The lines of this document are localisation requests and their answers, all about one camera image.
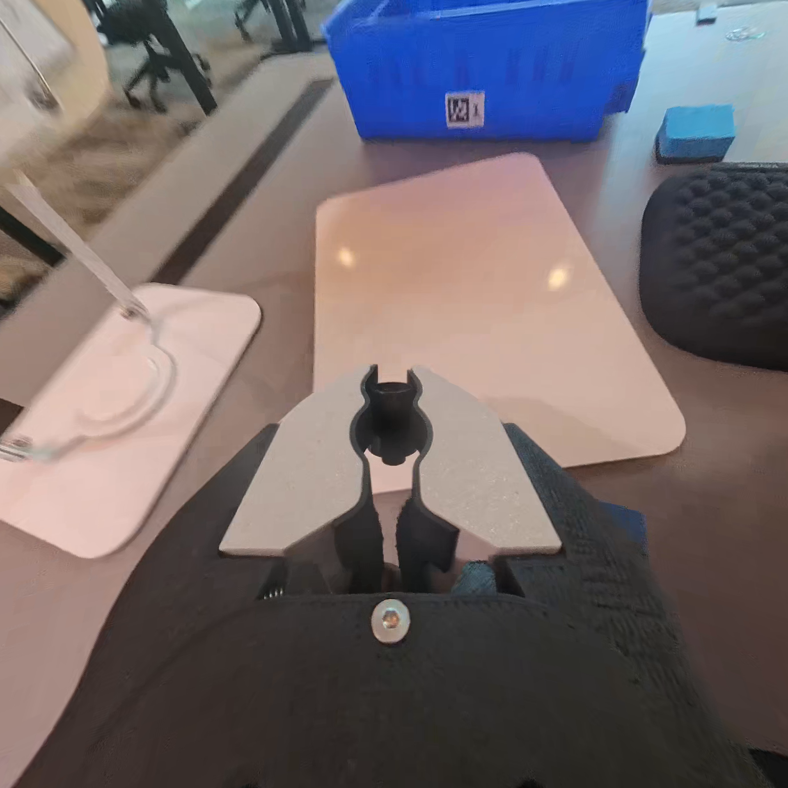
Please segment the blue tape strip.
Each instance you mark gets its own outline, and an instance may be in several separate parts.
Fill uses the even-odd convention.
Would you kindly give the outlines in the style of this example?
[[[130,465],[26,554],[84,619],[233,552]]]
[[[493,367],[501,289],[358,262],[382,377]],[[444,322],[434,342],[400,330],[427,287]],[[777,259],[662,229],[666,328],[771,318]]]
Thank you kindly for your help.
[[[645,516],[636,510],[608,502],[600,505],[610,515],[616,526],[625,533],[629,541],[636,544],[641,554],[648,557],[648,533]]]

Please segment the black marker cap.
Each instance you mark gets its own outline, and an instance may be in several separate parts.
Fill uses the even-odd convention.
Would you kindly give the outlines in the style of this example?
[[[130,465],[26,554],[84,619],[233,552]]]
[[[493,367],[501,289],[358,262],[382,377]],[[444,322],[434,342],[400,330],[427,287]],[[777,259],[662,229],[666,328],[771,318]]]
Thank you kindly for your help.
[[[410,419],[414,386],[405,381],[366,383],[369,399],[363,416],[362,446],[388,467],[404,464],[411,448]]]

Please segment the black office chair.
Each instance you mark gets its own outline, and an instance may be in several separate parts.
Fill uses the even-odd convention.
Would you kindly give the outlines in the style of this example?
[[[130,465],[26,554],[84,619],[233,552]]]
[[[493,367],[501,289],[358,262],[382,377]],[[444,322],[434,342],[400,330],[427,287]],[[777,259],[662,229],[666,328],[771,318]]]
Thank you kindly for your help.
[[[202,54],[187,50],[170,18],[167,2],[87,1],[84,5],[107,46],[141,46],[146,52],[143,64],[122,86],[123,94],[133,109],[142,108],[134,90],[146,80],[153,109],[166,113],[167,108],[159,96],[159,85],[171,82],[171,73],[183,76],[204,114],[211,115],[217,109],[218,104],[211,92],[211,64]]]

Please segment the blue whiteboard eraser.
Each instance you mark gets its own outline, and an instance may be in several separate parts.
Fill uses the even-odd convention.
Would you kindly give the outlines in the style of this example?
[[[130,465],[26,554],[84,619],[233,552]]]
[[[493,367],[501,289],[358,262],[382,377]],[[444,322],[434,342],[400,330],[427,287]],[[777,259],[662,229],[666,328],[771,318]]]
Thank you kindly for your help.
[[[663,165],[721,163],[735,133],[732,104],[671,107],[655,137],[655,160]]]

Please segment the black textured cushion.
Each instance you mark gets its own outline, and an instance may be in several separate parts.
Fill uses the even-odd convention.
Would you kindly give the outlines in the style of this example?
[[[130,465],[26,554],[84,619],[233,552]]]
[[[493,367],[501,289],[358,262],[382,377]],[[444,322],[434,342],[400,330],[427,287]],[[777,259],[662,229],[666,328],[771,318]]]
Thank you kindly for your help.
[[[643,213],[645,320],[694,356],[787,371],[787,164],[715,163],[669,177]]]

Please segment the blue plastic storage bin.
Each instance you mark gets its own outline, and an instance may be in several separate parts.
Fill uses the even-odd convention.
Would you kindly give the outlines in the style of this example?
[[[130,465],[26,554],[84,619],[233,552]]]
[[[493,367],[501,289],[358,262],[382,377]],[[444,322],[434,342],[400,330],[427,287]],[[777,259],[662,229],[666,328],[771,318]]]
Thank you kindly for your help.
[[[629,110],[646,1],[353,1],[324,20],[365,140],[586,143]]]

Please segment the white whiteboard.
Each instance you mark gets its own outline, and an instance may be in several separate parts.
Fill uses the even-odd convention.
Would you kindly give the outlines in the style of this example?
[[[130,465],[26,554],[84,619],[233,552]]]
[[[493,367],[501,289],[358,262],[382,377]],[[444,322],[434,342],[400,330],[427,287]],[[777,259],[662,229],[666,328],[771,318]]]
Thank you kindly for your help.
[[[540,159],[508,153],[334,196],[315,218],[313,391],[427,367],[562,467],[663,456],[666,383]]]

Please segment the white metal desk stand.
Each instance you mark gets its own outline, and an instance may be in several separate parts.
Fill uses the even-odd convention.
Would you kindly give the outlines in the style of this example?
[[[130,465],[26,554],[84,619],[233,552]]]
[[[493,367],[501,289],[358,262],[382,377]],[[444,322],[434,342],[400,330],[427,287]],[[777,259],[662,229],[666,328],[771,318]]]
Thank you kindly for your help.
[[[2,524],[82,559],[139,532],[261,326],[246,295],[129,288],[21,172],[7,189],[114,305],[2,435]]]

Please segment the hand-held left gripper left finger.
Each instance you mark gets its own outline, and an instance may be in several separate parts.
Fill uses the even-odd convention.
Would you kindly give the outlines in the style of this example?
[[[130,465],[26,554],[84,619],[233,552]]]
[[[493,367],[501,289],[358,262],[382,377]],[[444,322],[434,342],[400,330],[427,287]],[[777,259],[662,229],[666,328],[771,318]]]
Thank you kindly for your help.
[[[277,424],[220,542],[229,557],[317,566],[335,593],[378,593],[385,561],[366,444],[366,383],[357,367]]]

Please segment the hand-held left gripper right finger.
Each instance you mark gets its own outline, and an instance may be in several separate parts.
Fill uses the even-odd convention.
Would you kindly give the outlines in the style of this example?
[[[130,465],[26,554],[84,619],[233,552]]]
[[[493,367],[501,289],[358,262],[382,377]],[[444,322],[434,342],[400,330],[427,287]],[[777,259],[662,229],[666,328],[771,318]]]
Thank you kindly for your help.
[[[553,557],[562,541],[503,422],[487,404],[427,367],[413,367],[412,423],[422,444],[397,520],[403,590],[466,564]]]

